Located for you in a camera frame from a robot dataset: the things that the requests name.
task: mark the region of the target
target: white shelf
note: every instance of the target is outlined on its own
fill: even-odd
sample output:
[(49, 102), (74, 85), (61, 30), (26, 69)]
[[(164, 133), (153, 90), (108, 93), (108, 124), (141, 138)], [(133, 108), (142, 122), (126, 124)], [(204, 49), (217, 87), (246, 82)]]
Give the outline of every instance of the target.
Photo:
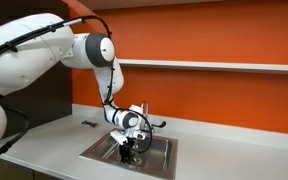
[(288, 65), (118, 59), (123, 66), (288, 74)]

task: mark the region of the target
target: countertop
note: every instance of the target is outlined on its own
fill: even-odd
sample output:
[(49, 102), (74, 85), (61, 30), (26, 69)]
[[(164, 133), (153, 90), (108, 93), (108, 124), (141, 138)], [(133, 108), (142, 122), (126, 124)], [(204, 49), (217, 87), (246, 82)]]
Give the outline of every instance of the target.
[[(82, 126), (84, 120), (98, 126)], [(70, 115), (29, 130), (0, 158), (61, 179), (159, 179), (79, 157), (113, 128), (103, 119)], [(168, 130), (167, 126), (156, 135), (178, 140), (177, 180), (288, 180), (288, 150)]]

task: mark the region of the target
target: stainless steel sink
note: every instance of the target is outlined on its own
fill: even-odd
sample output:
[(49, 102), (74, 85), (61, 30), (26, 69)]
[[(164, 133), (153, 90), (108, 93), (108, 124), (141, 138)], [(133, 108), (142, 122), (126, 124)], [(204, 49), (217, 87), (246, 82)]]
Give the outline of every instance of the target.
[[(143, 145), (143, 147), (146, 147), (148, 142), (149, 139), (146, 138), (139, 146)], [(176, 155), (176, 139), (153, 135), (153, 141), (148, 151), (136, 154), (134, 157), (135, 161), (131, 164), (121, 163), (119, 145), (108, 132), (84, 151), (80, 157), (95, 159), (163, 179), (174, 179)]]

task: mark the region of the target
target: small object on counter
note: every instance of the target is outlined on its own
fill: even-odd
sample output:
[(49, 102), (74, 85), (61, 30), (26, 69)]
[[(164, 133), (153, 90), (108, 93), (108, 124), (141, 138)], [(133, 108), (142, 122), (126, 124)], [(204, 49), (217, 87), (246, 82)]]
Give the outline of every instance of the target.
[(89, 126), (89, 127), (95, 127), (97, 125), (97, 123), (90, 122), (90, 121), (83, 121), (82, 124), (84, 126)]

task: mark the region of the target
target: orange wall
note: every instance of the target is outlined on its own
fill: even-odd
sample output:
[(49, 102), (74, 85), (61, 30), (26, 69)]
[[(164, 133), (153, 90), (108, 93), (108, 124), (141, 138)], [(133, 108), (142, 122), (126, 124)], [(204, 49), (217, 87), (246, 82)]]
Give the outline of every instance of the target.
[[(271, 10), (274, 9), (276, 4), (281, 8), (281, 3), (282, 1), (279, 3), (272, 2), (272, 6), (264, 3), (263, 6), (265, 6), (267, 10)], [(210, 26), (214, 28), (216, 24), (218, 24), (219, 27), (225, 26), (227, 20), (223, 20), (222, 23), (219, 20), (222, 16), (226, 19), (225, 12), (230, 13), (231, 11), (237, 11), (242, 13), (244, 11), (250, 11), (252, 13), (249, 14), (249, 18), (256, 16), (258, 19), (261, 19), (258, 12), (263, 11), (264, 7), (260, 6), (260, 3), (256, 5), (257, 6), (253, 6), (249, 2), (245, 2), (244, 4), (243, 1), (234, 1), (228, 3), (98, 11), (96, 14), (100, 15), (100, 17), (104, 18), (104, 20), (112, 26), (113, 40), (116, 42), (118, 57), (198, 60), (188, 58), (201, 57), (201, 51), (195, 48), (178, 46), (180, 57), (174, 52), (176, 49), (172, 48), (177, 45), (177, 43), (174, 44), (174, 42), (178, 42), (178, 38), (183, 38), (183, 36), (186, 35), (188, 39), (197, 41), (192, 44), (195, 47), (203, 47), (204, 45), (202, 44), (205, 43), (205, 45), (208, 45), (208, 43), (210, 43), (211, 46), (214, 47), (213, 50), (210, 47), (209, 49), (205, 48), (206, 54), (202, 53), (202, 56), (213, 56), (208, 60), (212, 61), (216, 59), (217, 61), (223, 57), (225, 58), (225, 53), (227, 53), (228, 56), (229, 52), (232, 54), (235, 53), (235, 55), (241, 53), (241, 57), (244, 56), (244, 54), (251, 54), (253, 51), (256, 52), (256, 49), (250, 47), (257, 47), (255, 47), (254, 44), (249, 45), (249, 41), (254, 37), (252, 34), (259, 32), (256, 32), (254, 28), (249, 29), (249, 35), (244, 35), (244, 37), (248, 39), (246, 42), (227, 38), (227, 36), (234, 37), (234, 30), (239, 28), (239, 26), (226, 29), (225, 33), (218, 34), (215, 37), (213, 37), (214, 34), (212, 33), (207, 34), (201, 33), (200, 31), (194, 34), (180, 33), (180, 35), (177, 35), (179, 28), (174, 29), (175, 26), (170, 25), (175, 22), (168, 21), (168, 23), (166, 23), (160, 19), (160, 25), (163, 28), (170, 28), (167, 31), (162, 31), (158, 28), (160, 26), (158, 25), (159, 22), (152, 22), (152, 19), (148, 17), (154, 18), (156, 15), (176, 17), (175, 14), (179, 8), (181, 9), (180, 12), (184, 14), (186, 12), (190, 15), (194, 14), (194, 12), (208, 14), (208, 16), (201, 16), (199, 19), (185, 19), (185, 23), (181, 22), (181, 26), (185, 25), (185, 27), (190, 27), (194, 26), (194, 24), (199, 24), (200, 21), (204, 22), (213, 19), (212, 22), (214, 24), (210, 24)], [(285, 2), (284, 5), (286, 10), (281, 11), (281, 13), (288, 12), (288, 3)], [(241, 9), (232, 9), (232, 6), (238, 6)], [(73, 5), (71, 5), (70, 10), (72, 17), (78, 15), (77, 12), (79, 12), (79, 10), (74, 9)], [(222, 16), (212, 16), (211, 14), (215, 13), (215, 11), (220, 11)], [(139, 16), (139, 19), (141, 19), (140, 22), (136, 22), (136, 18), (133, 16)], [(233, 19), (235, 23), (243, 21), (243, 18), (239, 16)], [(152, 32), (152, 29), (160, 33), (157, 34), (158, 36), (166, 38), (164, 40), (165, 42), (157, 39), (148, 43), (147, 41), (152, 34), (148, 34), (147, 32), (148, 30)], [(75, 32), (87, 32), (90, 29), (87, 25), (79, 25), (74, 26), (73, 30)], [(136, 40), (131, 40), (129, 39), (130, 37), (137, 38)], [(207, 39), (210, 39), (211, 42), (219, 42), (219, 44), (208, 42)], [(224, 47), (225, 43), (220, 42), (224, 40), (226, 44), (231, 44), (232, 47), (237, 47), (237, 49), (234, 51), (234, 48), (230, 49), (228, 47), (227, 51), (221, 50), (220, 47)], [(268, 40), (269, 42), (259, 44), (259, 46), (268, 48), (269, 45), (272, 45), (272, 51), (277, 51), (278, 47), (281, 46), (276, 45), (275, 43), (277, 43), (277, 41), (273, 39), (268, 38)], [(162, 47), (160, 51), (156, 50), (160, 45), (168, 43), (171, 45)], [(271, 52), (267, 52), (266, 54), (264, 51), (259, 52), (258, 55), (263, 56), (258, 56), (257, 61), (264, 57), (275, 57)], [(288, 133), (288, 75), (136, 67), (122, 67), (122, 70), (125, 77), (125, 85), (120, 92), (115, 94), (116, 103), (119, 106), (128, 107), (132, 103), (140, 104), (142, 100), (147, 100), (150, 104), (151, 114)], [(72, 77), (73, 102), (76, 104), (101, 106), (93, 72), (91, 70), (74, 70)]]
[(288, 1), (95, 11), (119, 58), (288, 64)]

